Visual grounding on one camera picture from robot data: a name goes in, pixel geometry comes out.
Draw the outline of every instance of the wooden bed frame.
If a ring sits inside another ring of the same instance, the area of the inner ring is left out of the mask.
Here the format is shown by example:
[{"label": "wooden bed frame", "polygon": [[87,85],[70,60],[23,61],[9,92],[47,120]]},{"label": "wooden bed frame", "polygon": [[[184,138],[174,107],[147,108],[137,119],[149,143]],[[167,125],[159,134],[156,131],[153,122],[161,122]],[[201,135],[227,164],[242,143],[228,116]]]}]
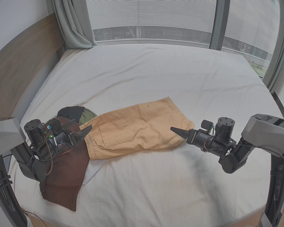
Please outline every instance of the wooden bed frame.
[{"label": "wooden bed frame", "polygon": [[0,50],[0,117],[11,116],[29,83],[63,44],[53,13]]}]

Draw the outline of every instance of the brown cloth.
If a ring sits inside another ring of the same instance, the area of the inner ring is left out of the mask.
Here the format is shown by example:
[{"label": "brown cloth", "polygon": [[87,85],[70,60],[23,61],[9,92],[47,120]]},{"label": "brown cloth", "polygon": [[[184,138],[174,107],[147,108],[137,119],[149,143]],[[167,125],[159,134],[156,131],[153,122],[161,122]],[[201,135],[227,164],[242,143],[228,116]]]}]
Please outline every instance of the brown cloth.
[{"label": "brown cloth", "polygon": [[[70,121],[64,117],[57,118],[61,124]],[[80,131],[79,124],[75,122],[69,127],[69,130]],[[61,153],[69,149],[70,146],[66,145]],[[72,146],[72,150],[68,153],[54,158],[51,173],[39,184],[42,197],[71,211],[76,211],[77,194],[83,183],[89,160],[84,141],[79,143],[77,147]]]},{"label": "brown cloth", "polygon": [[171,126],[194,128],[169,97],[104,113],[80,129],[89,125],[93,128],[85,141],[92,160],[176,147],[184,139],[172,132]]}]

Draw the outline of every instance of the wrinkled sheet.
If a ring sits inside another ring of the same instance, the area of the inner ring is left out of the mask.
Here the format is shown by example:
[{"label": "wrinkled sheet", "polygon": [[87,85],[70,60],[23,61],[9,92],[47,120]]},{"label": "wrinkled sheet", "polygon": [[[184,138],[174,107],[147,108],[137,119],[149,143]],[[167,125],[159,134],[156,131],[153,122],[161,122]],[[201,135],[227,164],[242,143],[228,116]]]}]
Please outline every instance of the wrinkled sheet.
[{"label": "wrinkled sheet", "polygon": [[[167,96],[196,129],[203,119],[234,119],[236,141],[250,116],[281,117],[268,89],[240,55],[121,44],[67,51],[21,126],[35,118],[46,122],[65,106],[85,106],[99,115]],[[24,177],[14,158],[9,173],[21,207],[55,226],[227,226],[264,207],[270,154],[254,149],[233,174],[226,174],[218,159],[185,141],[176,148],[108,159],[81,187],[76,212],[44,200],[39,183]]]}]

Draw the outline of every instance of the white bed sheet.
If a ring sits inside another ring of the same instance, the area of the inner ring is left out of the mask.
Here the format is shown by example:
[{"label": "white bed sheet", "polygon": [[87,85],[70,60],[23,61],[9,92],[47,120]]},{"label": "white bed sheet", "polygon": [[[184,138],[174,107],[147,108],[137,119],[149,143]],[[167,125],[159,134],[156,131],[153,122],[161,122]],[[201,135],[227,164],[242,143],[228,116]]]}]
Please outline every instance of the white bed sheet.
[{"label": "white bed sheet", "polygon": [[[21,126],[46,122],[65,106],[96,114],[169,96],[200,128],[203,119],[236,121],[239,140],[250,116],[281,117],[272,96],[240,55],[196,47],[121,44],[69,50],[50,73]],[[226,174],[218,157],[185,142],[106,160],[82,186],[72,212],[44,200],[14,158],[9,173],[21,207],[55,226],[226,226],[261,209],[270,155],[255,149]]]}]

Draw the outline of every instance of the back pocket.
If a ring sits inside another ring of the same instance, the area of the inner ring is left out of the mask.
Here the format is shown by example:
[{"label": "back pocket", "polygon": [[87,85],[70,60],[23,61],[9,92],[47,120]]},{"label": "back pocket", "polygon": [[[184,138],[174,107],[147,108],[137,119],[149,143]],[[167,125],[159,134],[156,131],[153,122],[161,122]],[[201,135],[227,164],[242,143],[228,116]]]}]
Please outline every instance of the back pocket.
[{"label": "back pocket", "polygon": [[131,141],[134,131],[124,119],[112,121],[99,126],[105,147]]}]

